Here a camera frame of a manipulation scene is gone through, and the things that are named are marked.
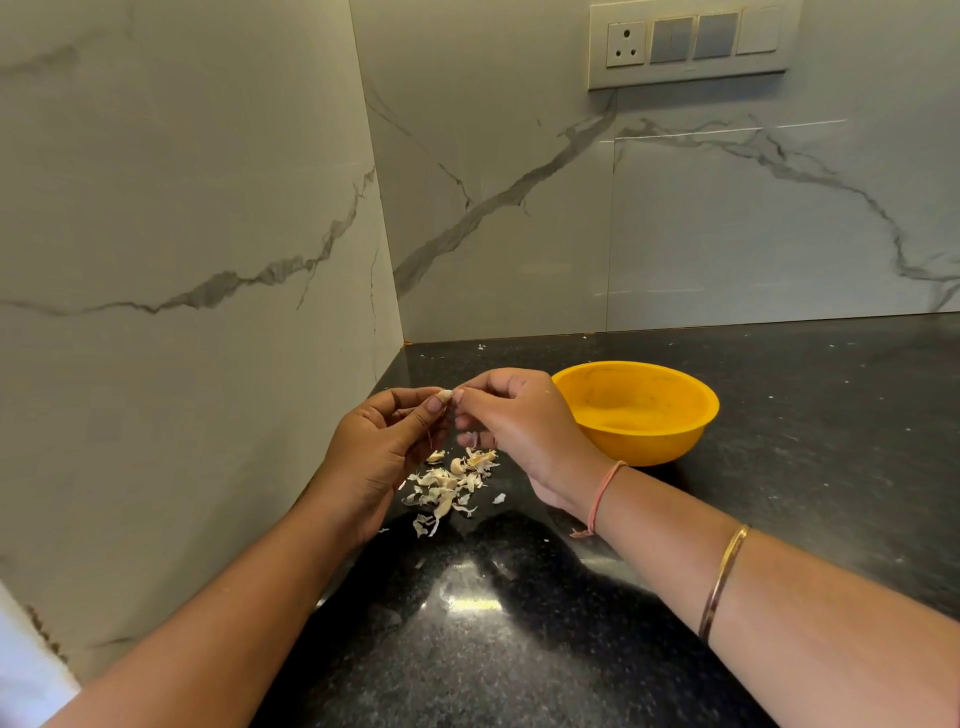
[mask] forearm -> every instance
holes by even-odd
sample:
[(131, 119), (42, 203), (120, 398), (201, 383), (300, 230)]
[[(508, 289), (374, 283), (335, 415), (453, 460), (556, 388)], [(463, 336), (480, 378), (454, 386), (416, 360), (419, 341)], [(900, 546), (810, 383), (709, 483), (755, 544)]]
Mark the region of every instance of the forearm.
[(248, 725), (345, 556), (335, 522), (299, 504), (49, 725)]
[[(581, 517), (611, 464), (594, 459), (570, 471), (590, 484), (578, 498)], [(596, 520), (598, 533), (694, 631), (738, 526), (627, 469)], [(960, 625), (757, 531), (734, 563), (710, 646), (784, 726), (956, 726)]]

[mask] gold bangle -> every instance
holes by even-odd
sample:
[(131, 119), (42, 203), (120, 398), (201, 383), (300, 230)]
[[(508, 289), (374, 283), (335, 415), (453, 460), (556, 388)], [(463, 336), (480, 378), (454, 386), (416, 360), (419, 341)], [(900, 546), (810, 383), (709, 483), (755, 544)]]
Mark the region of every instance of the gold bangle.
[(713, 626), (713, 617), (717, 613), (717, 606), (720, 604), (720, 595), (723, 593), (724, 585), (730, 577), (733, 570), (733, 562), (736, 561), (736, 555), (743, 546), (744, 539), (747, 538), (747, 531), (750, 530), (748, 523), (743, 523), (740, 530), (733, 534), (733, 538), (727, 544), (727, 550), (724, 551), (723, 559), (720, 561), (720, 575), (717, 576), (717, 583), (713, 585), (713, 591), (707, 600), (707, 606), (704, 607), (704, 615), (700, 618), (700, 639), (704, 644), (709, 644), (710, 627)]

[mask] plastic bowl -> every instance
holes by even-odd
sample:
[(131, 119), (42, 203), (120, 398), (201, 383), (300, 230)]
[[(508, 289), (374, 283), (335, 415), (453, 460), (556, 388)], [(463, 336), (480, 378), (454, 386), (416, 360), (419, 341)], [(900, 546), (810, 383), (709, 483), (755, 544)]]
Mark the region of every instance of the plastic bowl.
[(720, 411), (702, 381), (656, 364), (594, 361), (553, 381), (593, 444), (635, 467), (687, 454)]

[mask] bangle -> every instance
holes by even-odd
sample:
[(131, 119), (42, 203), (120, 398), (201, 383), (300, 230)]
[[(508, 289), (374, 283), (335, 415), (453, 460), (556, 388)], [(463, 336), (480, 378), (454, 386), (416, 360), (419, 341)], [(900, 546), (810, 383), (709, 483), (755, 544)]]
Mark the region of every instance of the bangle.
[(613, 467), (610, 468), (610, 471), (604, 476), (603, 482), (600, 483), (600, 488), (597, 490), (597, 495), (593, 498), (593, 507), (590, 508), (590, 515), (587, 519), (587, 530), (574, 531), (570, 534), (571, 538), (585, 539), (587, 536), (592, 536), (596, 533), (596, 531), (593, 530), (593, 527), (596, 525), (597, 521), (597, 510), (600, 508), (600, 498), (603, 497), (604, 492), (607, 490), (607, 486), (610, 485), (610, 481), (613, 480), (613, 476), (616, 475), (616, 472), (625, 465), (626, 463), (622, 460), (617, 460)]
[(730, 572), (733, 570), (733, 563), (736, 561), (736, 555), (743, 546), (744, 539), (747, 538), (747, 531), (750, 530), (748, 523), (743, 523), (740, 529), (733, 534), (733, 538), (727, 544), (727, 550), (723, 553), (723, 559), (720, 561), (720, 574), (717, 576), (717, 583), (713, 585), (713, 591), (707, 600), (707, 606), (704, 607), (704, 615), (700, 618), (700, 639), (704, 644), (709, 645), (710, 627), (713, 626), (713, 617), (717, 613), (717, 606), (720, 604), (720, 595), (727, 584)]

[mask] kitchen counter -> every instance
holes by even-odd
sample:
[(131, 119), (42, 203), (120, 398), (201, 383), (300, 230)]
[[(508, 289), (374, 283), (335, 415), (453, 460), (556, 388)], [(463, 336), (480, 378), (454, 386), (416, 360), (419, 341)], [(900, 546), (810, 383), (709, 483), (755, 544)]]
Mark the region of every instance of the kitchen counter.
[[(416, 345), (381, 384), (602, 359), (680, 369), (720, 397), (700, 444), (651, 473), (960, 618), (960, 315)], [(773, 725), (602, 541), (570, 540), (575, 522), (501, 462), (474, 517), (432, 539), (395, 502), (253, 725)]]

